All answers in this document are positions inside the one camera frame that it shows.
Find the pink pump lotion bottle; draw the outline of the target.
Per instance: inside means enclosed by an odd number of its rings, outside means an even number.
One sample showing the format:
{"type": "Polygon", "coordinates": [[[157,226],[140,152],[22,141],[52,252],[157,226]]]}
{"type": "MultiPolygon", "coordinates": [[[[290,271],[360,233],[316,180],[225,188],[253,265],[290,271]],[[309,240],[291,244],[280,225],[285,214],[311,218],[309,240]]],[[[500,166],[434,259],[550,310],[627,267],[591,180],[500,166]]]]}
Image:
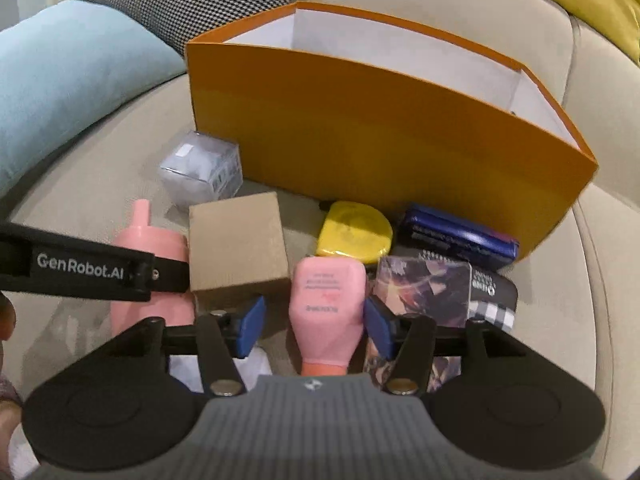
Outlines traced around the pink pump lotion bottle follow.
{"type": "Polygon", "coordinates": [[[367,272],[348,257],[307,257],[297,263],[288,317],[303,376],[347,373],[363,334],[367,272]]]}

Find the orange storage box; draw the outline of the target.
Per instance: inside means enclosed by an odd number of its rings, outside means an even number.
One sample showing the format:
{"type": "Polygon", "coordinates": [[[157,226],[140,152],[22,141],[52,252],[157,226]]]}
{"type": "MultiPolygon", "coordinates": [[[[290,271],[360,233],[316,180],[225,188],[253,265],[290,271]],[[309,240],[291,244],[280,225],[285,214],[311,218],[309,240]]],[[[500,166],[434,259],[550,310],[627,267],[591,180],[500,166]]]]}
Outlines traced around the orange storage box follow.
{"type": "Polygon", "coordinates": [[[275,188],[430,206],[534,250],[597,172],[521,62],[421,23],[299,1],[186,44],[196,128],[275,188]]]}

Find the illustrated card box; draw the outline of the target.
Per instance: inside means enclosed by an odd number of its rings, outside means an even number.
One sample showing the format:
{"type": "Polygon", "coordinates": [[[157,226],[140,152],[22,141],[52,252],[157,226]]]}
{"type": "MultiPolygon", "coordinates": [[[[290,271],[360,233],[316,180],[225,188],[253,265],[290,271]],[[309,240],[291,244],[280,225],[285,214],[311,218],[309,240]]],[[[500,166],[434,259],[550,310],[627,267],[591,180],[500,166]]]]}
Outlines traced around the illustrated card box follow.
{"type": "MultiPolygon", "coordinates": [[[[395,314],[420,314],[439,326],[464,327],[469,317],[471,267],[442,259],[387,256],[378,262],[370,294],[395,314]]],[[[394,362],[386,360],[370,338],[363,370],[382,386],[394,362]]],[[[439,389],[461,372],[458,356],[435,356],[427,391],[439,389]]]]}

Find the dark blue flat box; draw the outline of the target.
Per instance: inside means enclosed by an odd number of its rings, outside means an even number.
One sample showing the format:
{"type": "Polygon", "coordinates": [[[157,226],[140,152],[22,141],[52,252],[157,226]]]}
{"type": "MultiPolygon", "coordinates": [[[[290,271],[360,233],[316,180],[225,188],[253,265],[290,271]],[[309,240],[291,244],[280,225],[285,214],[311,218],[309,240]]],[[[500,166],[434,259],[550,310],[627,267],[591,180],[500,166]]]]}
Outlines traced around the dark blue flat box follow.
{"type": "Polygon", "coordinates": [[[438,252],[489,271],[510,266],[520,253],[520,243],[513,237],[420,205],[406,210],[396,240],[406,247],[438,252]]]}

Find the yellow tape measure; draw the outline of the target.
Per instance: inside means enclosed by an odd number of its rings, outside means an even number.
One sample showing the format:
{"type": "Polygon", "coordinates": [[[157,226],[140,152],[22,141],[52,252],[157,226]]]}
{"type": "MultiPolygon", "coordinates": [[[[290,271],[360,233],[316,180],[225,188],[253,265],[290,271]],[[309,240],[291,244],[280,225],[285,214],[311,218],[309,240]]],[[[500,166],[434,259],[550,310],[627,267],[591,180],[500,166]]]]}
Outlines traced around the yellow tape measure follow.
{"type": "Polygon", "coordinates": [[[337,200],[326,213],[314,254],[353,258],[370,266],[390,252],[393,236],[392,225],[381,211],[337,200]]]}

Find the beige sofa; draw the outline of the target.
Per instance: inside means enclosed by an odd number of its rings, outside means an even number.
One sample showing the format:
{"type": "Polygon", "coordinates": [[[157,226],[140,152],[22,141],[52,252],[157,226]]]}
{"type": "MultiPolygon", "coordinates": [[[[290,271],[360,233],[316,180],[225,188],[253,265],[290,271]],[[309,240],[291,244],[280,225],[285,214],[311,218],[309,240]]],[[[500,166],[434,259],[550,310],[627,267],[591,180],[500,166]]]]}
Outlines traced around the beige sofa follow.
{"type": "MultiPolygon", "coordinates": [[[[615,479],[639,465],[639,70],[550,0],[311,0],[427,24],[532,70],[582,133],[599,171],[554,232],[509,270],[514,335],[595,388],[608,426],[593,460],[615,479]]],[[[188,216],[160,161],[192,128],[189,81],[142,94],[35,169],[1,202],[6,220],[110,242],[146,198],[158,226],[188,216]]]]}

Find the black plaid pouch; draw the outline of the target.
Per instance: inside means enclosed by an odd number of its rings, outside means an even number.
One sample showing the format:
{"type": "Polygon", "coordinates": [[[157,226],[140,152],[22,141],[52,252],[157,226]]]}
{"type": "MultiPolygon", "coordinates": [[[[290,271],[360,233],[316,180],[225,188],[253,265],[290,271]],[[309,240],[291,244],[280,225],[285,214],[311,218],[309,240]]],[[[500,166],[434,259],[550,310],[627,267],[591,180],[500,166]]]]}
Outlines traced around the black plaid pouch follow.
{"type": "Polygon", "coordinates": [[[469,318],[483,320],[510,332],[515,323],[518,289],[508,278],[472,267],[469,318]]]}

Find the light blue cushion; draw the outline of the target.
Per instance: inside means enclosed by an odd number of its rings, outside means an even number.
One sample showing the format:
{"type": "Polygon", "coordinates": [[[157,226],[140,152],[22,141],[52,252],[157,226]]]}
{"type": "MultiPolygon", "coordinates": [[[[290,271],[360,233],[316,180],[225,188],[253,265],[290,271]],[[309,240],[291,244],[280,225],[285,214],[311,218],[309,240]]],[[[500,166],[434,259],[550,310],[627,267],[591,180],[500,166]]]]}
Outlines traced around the light blue cushion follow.
{"type": "Polygon", "coordinates": [[[1,33],[1,192],[183,58],[108,6],[66,0],[1,33]]]}

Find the white cloth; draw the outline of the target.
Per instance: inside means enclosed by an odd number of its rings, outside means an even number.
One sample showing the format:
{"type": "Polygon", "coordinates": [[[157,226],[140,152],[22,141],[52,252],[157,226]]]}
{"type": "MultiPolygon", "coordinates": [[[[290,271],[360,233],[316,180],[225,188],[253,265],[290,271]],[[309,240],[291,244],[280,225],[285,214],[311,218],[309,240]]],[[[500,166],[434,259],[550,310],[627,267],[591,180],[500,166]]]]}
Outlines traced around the white cloth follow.
{"type": "MultiPolygon", "coordinates": [[[[259,376],[272,374],[267,353],[259,347],[254,347],[244,359],[234,359],[233,363],[247,390],[252,390],[256,386],[259,376]]],[[[204,392],[197,356],[171,356],[168,372],[191,391],[204,392]]]]}

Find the clear plastic cube box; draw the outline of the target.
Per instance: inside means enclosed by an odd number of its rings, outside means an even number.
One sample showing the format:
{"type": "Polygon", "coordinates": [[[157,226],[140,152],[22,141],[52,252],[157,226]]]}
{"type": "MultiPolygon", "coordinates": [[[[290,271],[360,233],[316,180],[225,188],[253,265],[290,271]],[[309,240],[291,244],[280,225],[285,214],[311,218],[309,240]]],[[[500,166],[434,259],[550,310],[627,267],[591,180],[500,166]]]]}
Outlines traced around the clear plastic cube box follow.
{"type": "Polygon", "coordinates": [[[158,174],[179,209],[228,200],[243,184],[240,149],[232,142],[190,131],[162,160],[158,174]]]}

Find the brown cardboard box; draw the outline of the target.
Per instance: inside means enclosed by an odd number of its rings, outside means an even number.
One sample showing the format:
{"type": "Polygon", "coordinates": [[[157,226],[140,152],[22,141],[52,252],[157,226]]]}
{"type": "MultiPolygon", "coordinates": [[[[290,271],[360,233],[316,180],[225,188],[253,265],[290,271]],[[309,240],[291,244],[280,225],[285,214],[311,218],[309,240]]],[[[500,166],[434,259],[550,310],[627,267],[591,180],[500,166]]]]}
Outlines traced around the brown cardboard box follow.
{"type": "Polygon", "coordinates": [[[194,205],[189,221],[190,284],[198,301],[288,290],[290,268],[275,192],[194,205]]]}

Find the pink cylindrical bottle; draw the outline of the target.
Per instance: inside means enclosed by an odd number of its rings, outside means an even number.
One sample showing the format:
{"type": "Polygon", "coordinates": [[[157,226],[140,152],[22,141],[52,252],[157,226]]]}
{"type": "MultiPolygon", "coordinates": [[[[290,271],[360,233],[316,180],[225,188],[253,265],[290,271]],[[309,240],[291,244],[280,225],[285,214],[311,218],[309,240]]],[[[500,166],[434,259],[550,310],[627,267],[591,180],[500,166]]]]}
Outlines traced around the pink cylindrical bottle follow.
{"type": "Polygon", "coordinates": [[[178,285],[189,284],[188,242],[183,234],[151,224],[151,203],[136,200],[132,205],[129,226],[116,238],[115,245],[145,252],[153,256],[152,263],[142,268],[144,300],[112,301],[110,307],[111,335],[128,330],[144,318],[163,318],[167,326],[190,325],[195,307],[190,292],[178,285]]]}

